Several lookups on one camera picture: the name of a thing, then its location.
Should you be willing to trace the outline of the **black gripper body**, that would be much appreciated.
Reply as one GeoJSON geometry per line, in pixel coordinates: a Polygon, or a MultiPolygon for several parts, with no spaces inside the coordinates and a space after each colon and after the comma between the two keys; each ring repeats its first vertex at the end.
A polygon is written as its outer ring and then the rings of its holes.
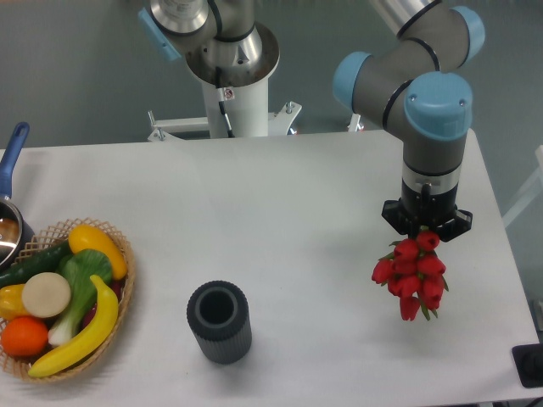
{"type": "Polygon", "coordinates": [[[400,235],[416,238],[423,230],[435,232],[441,242],[449,242],[472,228],[473,214],[456,205],[458,186],[450,191],[433,194],[424,184],[420,192],[401,185],[398,200],[383,203],[382,217],[400,235]]]}

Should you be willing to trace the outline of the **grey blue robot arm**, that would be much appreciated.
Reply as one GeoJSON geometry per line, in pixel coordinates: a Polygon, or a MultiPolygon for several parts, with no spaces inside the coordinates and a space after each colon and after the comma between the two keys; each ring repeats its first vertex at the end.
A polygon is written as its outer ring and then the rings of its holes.
{"type": "MultiPolygon", "coordinates": [[[[429,229],[448,242],[471,228],[456,206],[473,92],[456,74],[484,44],[482,20],[440,1],[376,1],[399,39],[381,57],[355,52],[333,75],[333,95],[403,144],[401,195],[382,215],[401,235],[429,229]]],[[[265,137],[268,79],[276,37],[255,19],[251,1],[149,1],[139,21],[168,59],[184,58],[204,93],[214,138],[265,137]]]]}

